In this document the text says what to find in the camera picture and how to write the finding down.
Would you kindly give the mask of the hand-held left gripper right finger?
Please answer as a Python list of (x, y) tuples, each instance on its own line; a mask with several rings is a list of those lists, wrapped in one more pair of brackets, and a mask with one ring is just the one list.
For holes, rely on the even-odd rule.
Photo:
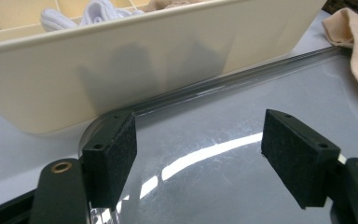
[(268, 109), (261, 153), (299, 207), (323, 207), (332, 224), (358, 224), (358, 158), (342, 160), (340, 148), (296, 117)]

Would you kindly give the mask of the clear box lid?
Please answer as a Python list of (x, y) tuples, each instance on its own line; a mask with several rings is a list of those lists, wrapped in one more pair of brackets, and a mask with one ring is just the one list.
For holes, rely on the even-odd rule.
[(137, 156), (115, 208), (92, 224), (333, 224), (298, 206), (261, 153), (265, 113), (292, 115), (358, 157), (350, 53), (320, 49), (133, 107)]

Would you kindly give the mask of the white sock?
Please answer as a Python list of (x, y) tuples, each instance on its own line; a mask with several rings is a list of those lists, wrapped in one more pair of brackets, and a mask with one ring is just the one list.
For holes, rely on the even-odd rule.
[(75, 23), (61, 12), (53, 8), (46, 8), (41, 12), (40, 22), (46, 32), (72, 29), (105, 21), (115, 21), (131, 16), (142, 15), (139, 9), (129, 11), (115, 7), (109, 0), (89, 0), (80, 23)]

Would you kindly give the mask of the cream divided storage box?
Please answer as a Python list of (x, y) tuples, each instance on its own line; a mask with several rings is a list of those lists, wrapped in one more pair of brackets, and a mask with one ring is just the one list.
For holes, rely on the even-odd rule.
[(208, 0), (46, 32), (21, 16), (42, 1), (0, 1), (0, 116), (49, 133), (178, 88), (281, 56), (325, 0)]

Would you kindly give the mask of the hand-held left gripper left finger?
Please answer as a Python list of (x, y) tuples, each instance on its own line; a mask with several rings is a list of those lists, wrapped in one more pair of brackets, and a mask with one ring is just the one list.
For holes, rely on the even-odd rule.
[(116, 209), (137, 155), (135, 115), (105, 114), (83, 133), (77, 159), (41, 171), (30, 224), (104, 224)]

